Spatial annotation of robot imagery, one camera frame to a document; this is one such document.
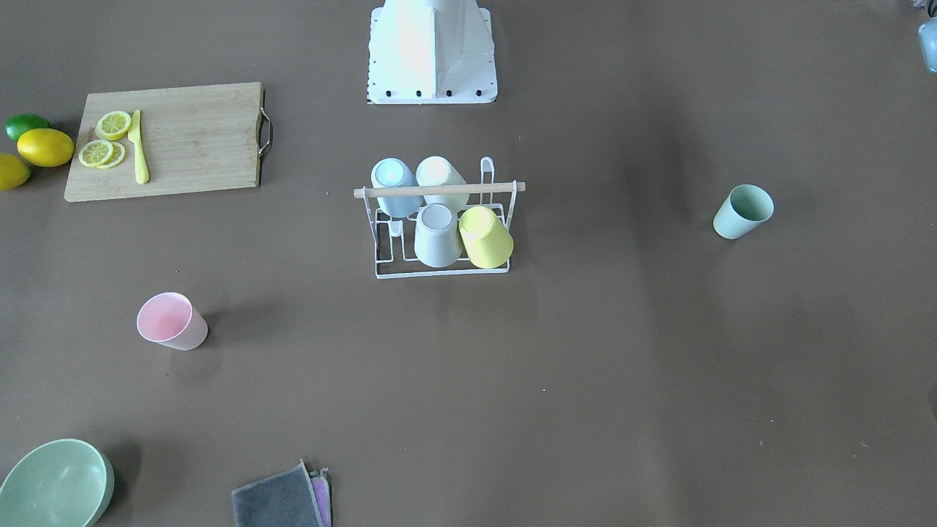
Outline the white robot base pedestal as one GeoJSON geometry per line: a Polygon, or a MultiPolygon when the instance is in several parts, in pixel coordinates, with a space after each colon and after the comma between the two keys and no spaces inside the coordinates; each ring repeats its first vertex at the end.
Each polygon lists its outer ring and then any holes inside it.
{"type": "Polygon", "coordinates": [[[366,101],[373,105],[496,101],[491,13],[475,1],[386,1],[370,14],[366,101]]]}

